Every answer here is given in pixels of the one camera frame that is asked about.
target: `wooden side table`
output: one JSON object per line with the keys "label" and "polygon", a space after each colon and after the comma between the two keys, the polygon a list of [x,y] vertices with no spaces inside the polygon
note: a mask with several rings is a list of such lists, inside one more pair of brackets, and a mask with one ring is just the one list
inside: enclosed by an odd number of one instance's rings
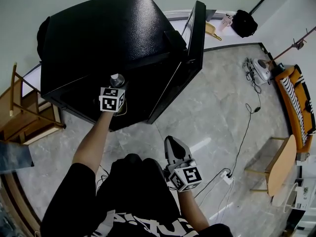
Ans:
{"label": "wooden side table", "polygon": [[286,180],[296,158],[296,141],[294,135],[289,138],[271,137],[274,140],[283,140],[278,152],[264,172],[245,168],[245,171],[266,176],[267,189],[253,190],[252,192],[267,192],[271,197],[280,190]]}

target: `chair leg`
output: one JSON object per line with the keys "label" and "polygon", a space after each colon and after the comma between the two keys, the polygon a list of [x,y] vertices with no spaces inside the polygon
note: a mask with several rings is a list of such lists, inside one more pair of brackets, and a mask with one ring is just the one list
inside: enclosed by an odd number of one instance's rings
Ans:
{"label": "chair leg", "polygon": [[253,189],[250,189],[251,192],[268,192],[268,190],[253,190]]}
{"label": "chair leg", "polygon": [[269,175],[266,172],[261,172],[261,171],[253,170],[253,169],[250,169],[250,168],[245,168],[245,171],[251,172],[251,173],[260,174],[260,175],[264,175],[264,176],[268,176]]}
{"label": "chair leg", "polygon": [[280,137],[271,137],[272,140],[285,140],[287,138],[280,138]]}

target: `power strip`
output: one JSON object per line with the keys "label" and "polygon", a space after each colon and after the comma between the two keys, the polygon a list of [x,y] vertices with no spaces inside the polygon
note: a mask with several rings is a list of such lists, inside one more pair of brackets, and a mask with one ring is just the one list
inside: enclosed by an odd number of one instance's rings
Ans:
{"label": "power strip", "polygon": [[221,178],[223,178],[223,180],[228,184],[231,185],[233,182],[233,178],[228,178],[228,172],[226,170],[224,170],[221,174]]}

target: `black bag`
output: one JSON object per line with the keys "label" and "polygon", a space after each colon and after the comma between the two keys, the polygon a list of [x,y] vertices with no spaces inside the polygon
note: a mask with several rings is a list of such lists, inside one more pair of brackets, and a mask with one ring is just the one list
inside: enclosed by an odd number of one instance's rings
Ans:
{"label": "black bag", "polygon": [[233,18],[232,28],[240,37],[244,38],[253,35],[258,28],[258,24],[248,12],[238,10]]}

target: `pink object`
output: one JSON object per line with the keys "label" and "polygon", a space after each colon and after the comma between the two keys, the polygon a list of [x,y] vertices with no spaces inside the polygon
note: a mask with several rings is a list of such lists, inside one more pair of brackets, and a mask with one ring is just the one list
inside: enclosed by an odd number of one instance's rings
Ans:
{"label": "pink object", "polygon": [[233,23],[233,17],[226,14],[226,16],[222,19],[221,24],[218,27],[219,31],[223,31],[225,27],[231,26]]}

